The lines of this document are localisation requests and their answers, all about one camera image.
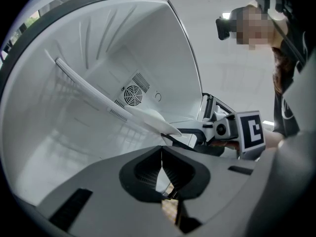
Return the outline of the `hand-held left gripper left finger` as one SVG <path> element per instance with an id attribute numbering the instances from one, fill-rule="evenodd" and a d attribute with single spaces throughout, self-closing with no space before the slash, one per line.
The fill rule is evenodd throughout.
<path id="1" fill-rule="evenodd" d="M 37 207 L 73 237 L 179 237 L 161 208 L 163 196 L 142 182 L 157 178 L 160 146 L 93 163 L 50 192 Z"/>

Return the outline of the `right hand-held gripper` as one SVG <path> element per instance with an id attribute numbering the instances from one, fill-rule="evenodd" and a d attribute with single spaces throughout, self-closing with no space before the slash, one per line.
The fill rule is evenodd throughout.
<path id="1" fill-rule="evenodd" d="M 257 159 L 266 148 L 264 131 L 259 111 L 234 112 L 222 101 L 210 94 L 206 97 L 206 106 L 202 119 L 205 137 L 197 139 L 197 144 L 205 146 L 207 153 L 225 158 Z M 199 129 L 178 128 L 183 134 L 200 134 Z M 197 152 L 188 145 L 170 135 L 161 133 L 166 145 L 171 144 L 185 150 Z M 229 147 L 212 146 L 213 141 L 237 141 L 239 150 Z"/>

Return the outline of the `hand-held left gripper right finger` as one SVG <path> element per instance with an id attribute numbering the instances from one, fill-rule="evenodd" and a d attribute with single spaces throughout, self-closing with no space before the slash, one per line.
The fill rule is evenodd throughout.
<path id="1" fill-rule="evenodd" d="M 256 162 L 251 160 L 209 156 L 177 147 L 172 149 L 205 165 L 210 172 L 210 181 L 203 193 L 195 199 L 184 201 L 189 217 L 197 219 L 202 224 L 221 211 L 250 177 L 229 168 L 237 166 L 253 170 L 256 165 Z"/>

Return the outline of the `person's right hand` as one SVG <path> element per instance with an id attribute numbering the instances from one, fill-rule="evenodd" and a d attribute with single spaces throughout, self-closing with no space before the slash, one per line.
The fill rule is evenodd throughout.
<path id="1" fill-rule="evenodd" d="M 229 147 L 234 150 L 239 150 L 239 143 L 237 141 L 213 141 L 212 146 Z"/>

